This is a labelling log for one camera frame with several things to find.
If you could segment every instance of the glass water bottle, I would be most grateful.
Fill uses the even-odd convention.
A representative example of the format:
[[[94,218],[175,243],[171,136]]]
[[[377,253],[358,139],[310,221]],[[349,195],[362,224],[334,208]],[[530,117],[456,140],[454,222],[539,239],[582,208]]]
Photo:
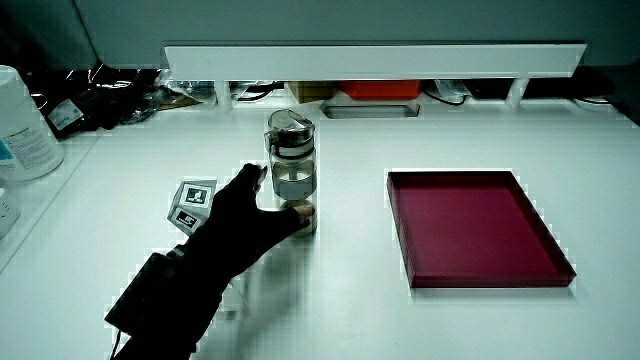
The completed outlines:
[[[292,110],[278,110],[269,117],[265,134],[273,190],[281,209],[299,205],[316,208],[316,152],[313,123]],[[294,236],[316,230],[316,213],[309,225]]]

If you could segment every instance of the label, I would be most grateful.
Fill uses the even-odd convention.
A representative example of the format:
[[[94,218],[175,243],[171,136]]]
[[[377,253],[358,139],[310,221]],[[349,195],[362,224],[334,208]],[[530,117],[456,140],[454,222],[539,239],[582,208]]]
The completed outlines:
[[[308,143],[298,147],[291,148],[279,146],[278,153],[280,154],[280,156],[284,157],[296,157],[307,153],[311,149],[313,149],[313,139],[311,139],[311,141],[309,141]]]
[[[3,137],[2,142],[26,170],[46,164],[55,157],[46,138],[38,129],[24,128]]]
[[[80,109],[70,99],[67,99],[56,106],[49,114],[49,120],[58,130],[64,129],[67,125],[78,120],[84,115]]]
[[[13,172],[15,170],[16,166],[14,164],[2,164],[0,163],[0,172],[6,171],[6,172]]]
[[[13,159],[13,155],[11,155],[11,152],[9,152],[9,149],[7,149],[7,147],[4,146],[4,143],[0,141],[0,160],[11,160],[11,159]]]

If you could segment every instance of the metal tray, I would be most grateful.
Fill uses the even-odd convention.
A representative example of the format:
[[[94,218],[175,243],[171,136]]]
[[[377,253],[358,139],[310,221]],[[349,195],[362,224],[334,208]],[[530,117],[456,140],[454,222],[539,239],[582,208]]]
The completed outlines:
[[[566,287],[576,276],[510,171],[389,172],[412,288]]]

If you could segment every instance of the white plastic bottle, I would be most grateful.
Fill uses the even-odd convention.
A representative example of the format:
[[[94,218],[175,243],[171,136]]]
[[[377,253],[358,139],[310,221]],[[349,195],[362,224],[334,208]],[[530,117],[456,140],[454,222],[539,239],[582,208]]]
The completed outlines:
[[[57,168],[64,149],[18,72],[0,65],[0,179],[31,180]]]

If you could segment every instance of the white table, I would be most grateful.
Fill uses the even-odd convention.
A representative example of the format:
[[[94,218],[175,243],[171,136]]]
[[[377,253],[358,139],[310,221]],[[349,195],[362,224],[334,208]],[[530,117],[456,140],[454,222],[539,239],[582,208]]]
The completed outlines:
[[[264,162],[266,120],[280,107],[317,126],[318,230],[258,262],[251,314],[217,314],[193,359],[640,357],[637,127],[564,100],[524,100],[518,112],[421,101],[415,119],[330,120],[285,96],[105,132],[0,276],[0,358],[108,358],[104,315],[151,252],[185,241],[165,219],[180,181],[223,185]],[[410,291],[385,187],[395,168],[513,169],[576,279]],[[275,206],[268,180],[258,204]]]
[[[7,190],[12,203],[19,204],[21,212],[9,233],[0,239],[0,274],[102,133],[104,129],[98,129],[64,141],[64,160],[47,176],[20,182],[0,180],[0,186]]]

